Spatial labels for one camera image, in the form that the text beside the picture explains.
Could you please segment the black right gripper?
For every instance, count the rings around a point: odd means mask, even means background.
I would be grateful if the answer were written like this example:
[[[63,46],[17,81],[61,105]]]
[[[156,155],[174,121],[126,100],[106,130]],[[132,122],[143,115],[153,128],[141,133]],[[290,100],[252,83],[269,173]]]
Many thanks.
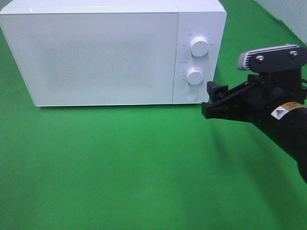
[[[207,119],[224,119],[267,125],[268,99],[264,93],[264,76],[249,74],[248,80],[236,87],[207,82],[209,102],[201,104],[201,112]]]

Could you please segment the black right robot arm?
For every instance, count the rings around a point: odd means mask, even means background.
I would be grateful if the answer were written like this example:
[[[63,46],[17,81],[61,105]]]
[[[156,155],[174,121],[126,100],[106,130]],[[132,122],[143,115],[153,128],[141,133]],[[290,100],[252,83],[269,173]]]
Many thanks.
[[[307,179],[307,108],[297,95],[280,87],[269,92],[266,80],[250,74],[248,80],[232,89],[213,81],[207,83],[210,102],[202,103],[207,119],[252,123],[296,162]]]

